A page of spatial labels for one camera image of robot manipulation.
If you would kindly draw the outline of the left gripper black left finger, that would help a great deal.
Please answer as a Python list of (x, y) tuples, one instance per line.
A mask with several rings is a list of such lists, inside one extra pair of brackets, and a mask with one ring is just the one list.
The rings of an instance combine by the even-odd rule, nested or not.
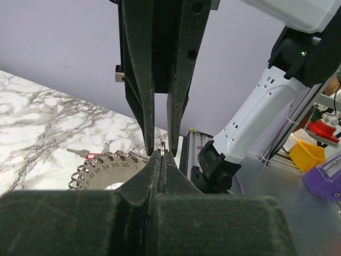
[(116, 190), (17, 190), (1, 197), (1, 255), (155, 255), (160, 151)]

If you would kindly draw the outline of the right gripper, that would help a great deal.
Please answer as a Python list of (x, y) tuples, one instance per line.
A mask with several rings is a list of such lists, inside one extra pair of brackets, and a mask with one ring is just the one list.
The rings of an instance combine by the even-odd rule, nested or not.
[(176, 156), (199, 49), (211, 10), (219, 1), (115, 1), (120, 59), (116, 82), (142, 130), (145, 151), (154, 151), (155, 93), (168, 93), (169, 151)]

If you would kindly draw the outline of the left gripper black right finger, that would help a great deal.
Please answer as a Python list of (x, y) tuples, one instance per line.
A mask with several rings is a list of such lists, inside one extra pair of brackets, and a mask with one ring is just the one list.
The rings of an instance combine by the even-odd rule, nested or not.
[(273, 197), (203, 194), (161, 158), (152, 255), (294, 255), (285, 214)]

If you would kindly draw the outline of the steel disc with keyrings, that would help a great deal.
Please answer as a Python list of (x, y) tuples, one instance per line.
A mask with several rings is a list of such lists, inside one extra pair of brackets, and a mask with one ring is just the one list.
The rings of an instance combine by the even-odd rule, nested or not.
[(149, 159), (133, 151), (104, 151), (85, 159), (70, 177), (69, 191), (113, 190), (120, 185), (146, 189), (152, 181), (144, 168)]

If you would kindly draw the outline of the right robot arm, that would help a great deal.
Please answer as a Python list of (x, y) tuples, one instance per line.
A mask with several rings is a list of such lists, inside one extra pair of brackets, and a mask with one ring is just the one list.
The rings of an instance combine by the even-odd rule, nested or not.
[[(183, 114), (209, 14), (219, 1), (117, 1), (126, 100), (154, 150), (155, 94), (166, 93), (168, 141), (178, 149)], [(230, 189), (247, 151), (292, 99), (322, 88), (340, 66), (340, 1), (249, 1), (282, 21), (268, 66), (224, 129), (198, 155), (202, 191)]]

